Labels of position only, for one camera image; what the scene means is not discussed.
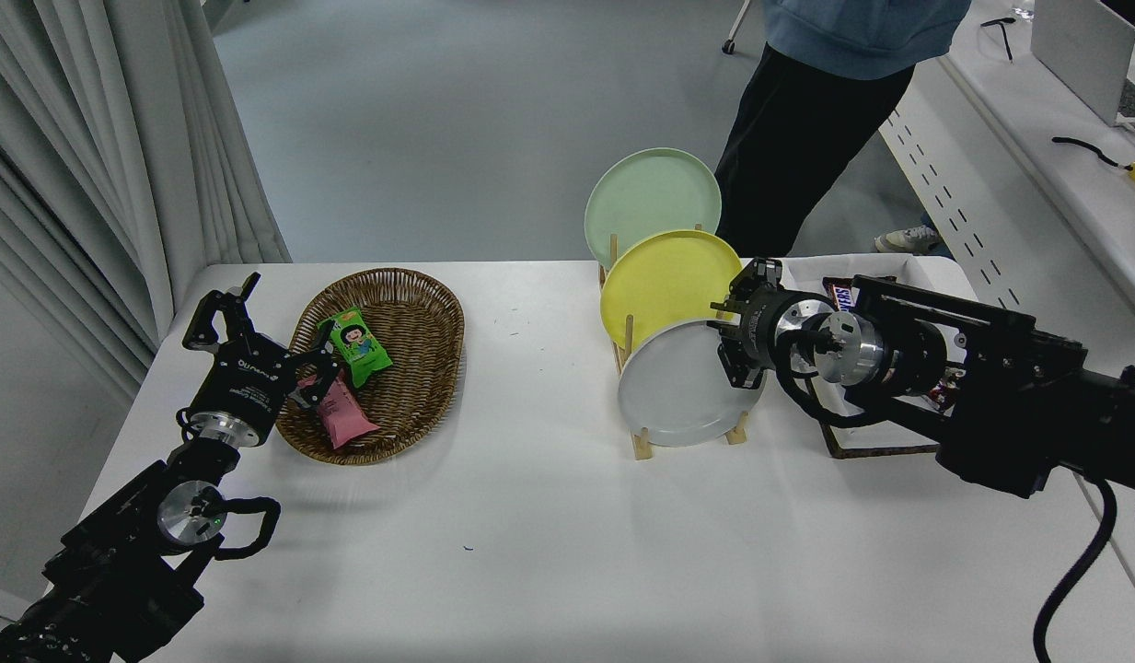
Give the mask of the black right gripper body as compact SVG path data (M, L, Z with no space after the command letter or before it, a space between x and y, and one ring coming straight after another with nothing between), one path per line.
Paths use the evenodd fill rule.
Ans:
M774 369L785 360L776 349L777 328L797 301L797 291L780 288L760 288L748 297L740 314L740 343L753 364Z

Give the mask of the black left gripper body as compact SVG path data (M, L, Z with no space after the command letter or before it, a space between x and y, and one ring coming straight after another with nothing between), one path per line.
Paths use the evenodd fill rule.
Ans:
M190 429L222 442L264 442L291 391L286 351L222 345L190 403Z

